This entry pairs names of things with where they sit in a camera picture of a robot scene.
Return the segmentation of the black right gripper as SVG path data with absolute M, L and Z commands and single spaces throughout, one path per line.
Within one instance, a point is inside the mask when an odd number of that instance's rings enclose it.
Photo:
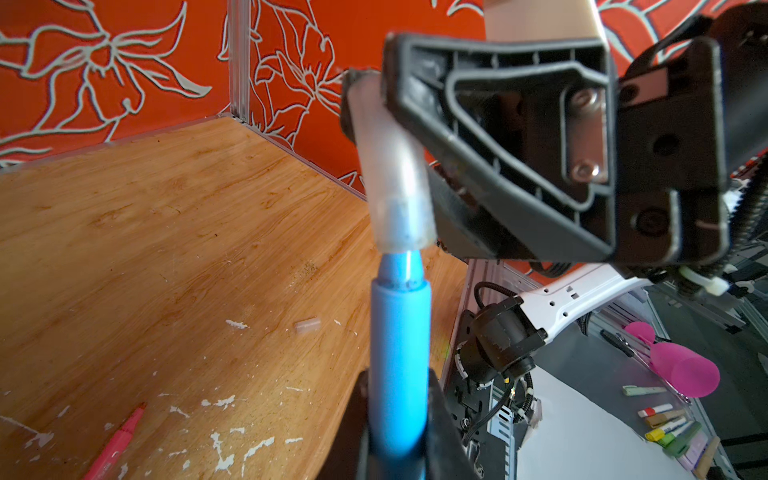
M 519 243 L 501 260 L 707 264 L 730 244 L 731 174 L 767 147 L 767 6 L 693 15 L 620 82 L 604 40 L 514 43 L 399 33 L 382 74 L 414 116 L 443 101 L 425 144 Z

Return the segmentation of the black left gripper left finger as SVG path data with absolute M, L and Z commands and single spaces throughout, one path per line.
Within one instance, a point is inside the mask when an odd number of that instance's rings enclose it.
M 367 478 L 369 457 L 368 371 L 362 371 L 352 389 L 331 448 L 316 479 Z

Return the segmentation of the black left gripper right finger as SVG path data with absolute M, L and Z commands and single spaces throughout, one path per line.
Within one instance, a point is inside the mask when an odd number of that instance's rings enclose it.
M 426 479 L 478 478 L 446 406 L 436 373 L 429 370 L 428 413 L 425 433 Z

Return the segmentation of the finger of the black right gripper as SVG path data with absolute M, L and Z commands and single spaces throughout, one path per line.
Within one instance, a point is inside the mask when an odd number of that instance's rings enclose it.
M 425 144 L 427 125 L 444 118 L 444 106 L 440 96 L 423 84 L 416 84 L 409 96 L 417 106 L 427 112 L 420 119 L 408 111 L 394 93 L 394 87 L 377 70 L 349 69 L 342 80 L 341 129 L 355 145 L 350 114 L 345 100 L 346 88 L 357 73 L 375 71 L 382 77 L 384 105 L 394 119 L 415 138 L 425 150 L 428 164 L 427 176 L 432 198 L 438 244 L 442 249 L 461 259 L 511 259 L 524 254 L 524 249 L 509 231 L 495 220 L 450 176 L 445 165 L 447 153 L 444 147 L 428 147 Z

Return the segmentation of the clear pen cap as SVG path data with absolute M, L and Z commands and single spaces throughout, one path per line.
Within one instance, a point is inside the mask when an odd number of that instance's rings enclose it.
M 321 328 L 322 321 L 318 317 L 301 320 L 294 324 L 294 329 L 297 334 L 307 334 L 315 332 Z
M 383 254 L 422 250 L 437 240 L 424 147 L 387 110 L 382 77 L 356 74 L 346 88 L 374 242 Z

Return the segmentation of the blue marker pen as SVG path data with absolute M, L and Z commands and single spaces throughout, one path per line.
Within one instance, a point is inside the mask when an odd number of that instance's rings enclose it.
M 417 250 L 385 254 L 371 282 L 368 426 L 375 479 L 423 479 L 432 289 Z

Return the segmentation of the pink marker pen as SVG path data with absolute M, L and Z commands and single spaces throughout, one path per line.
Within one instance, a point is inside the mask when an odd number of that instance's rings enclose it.
M 109 472 L 117 465 L 120 457 L 130 445 L 146 408 L 147 403 L 142 402 L 121 424 L 103 447 L 98 457 L 93 461 L 83 480 L 103 480 L 107 478 Z

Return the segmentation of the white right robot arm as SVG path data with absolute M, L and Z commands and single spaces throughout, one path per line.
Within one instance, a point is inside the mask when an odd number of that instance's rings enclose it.
M 578 265 L 480 310 L 461 348 L 478 383 L 519 377 L 570 323 L 674 277 L 721 295 L 731 253 L 767 214 L 767 6 L 694 15 L 624 75 L 591 1 L 489 2 L 483 40 L 390 33 L 379 70 L 345 73 L 385 254 L 435 242 L 465 259 Z

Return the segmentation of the spare markers on bench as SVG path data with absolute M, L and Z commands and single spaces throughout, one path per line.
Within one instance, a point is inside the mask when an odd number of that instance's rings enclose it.
M 665 401 L 661 395 L 668 390 L 662 387 L 625 385 L 622 393 L 630 400 L 642 401 L 641 409 L 634 413 L 634 424 L 646 441 L 660 447 L 695 479 L 722 476 L 717 465 L 721 439 L 693 400 L 678 397 Z

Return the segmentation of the magenta round object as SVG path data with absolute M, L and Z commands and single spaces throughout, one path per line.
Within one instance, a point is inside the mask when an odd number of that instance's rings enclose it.
M 657 340 L 650 324 L 632 322 L 624 331 L 649 347 L 651 369 L 680 394 L 702 398 L 718 388 L 721 376 L 713 361 L 685 346 Z

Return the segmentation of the aluminium right floor rail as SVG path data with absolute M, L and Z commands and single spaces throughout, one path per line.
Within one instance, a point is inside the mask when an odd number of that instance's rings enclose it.
M 442 380 L 446 405 L 459 434 L 464 434 L 473 421 L 485 415 L 502 398 L 507 383 L 499 374 L 492 382 L 479 385 L 463 374 L 457 360 L 459 348 L 470 339 L 470 323 L 479 311 L 474 297 L 474 285 L 480 281 L 500 284 L 503 267 L 493 261 L 472 260 L 459 306 L 451 343 L 449 363 Z M 481 479 L 513 479 L 516 476 L 514 435 L 511 414 L 505 407 L 475 432 L 465 454 Z

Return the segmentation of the aluminium frame corner post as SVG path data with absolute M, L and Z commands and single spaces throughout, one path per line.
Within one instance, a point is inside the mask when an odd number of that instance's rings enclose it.
M 240 123 L 249 123 L 250 113 L 250 23 L 251 2 L 228 2 L 228 68 L 230 112 Z

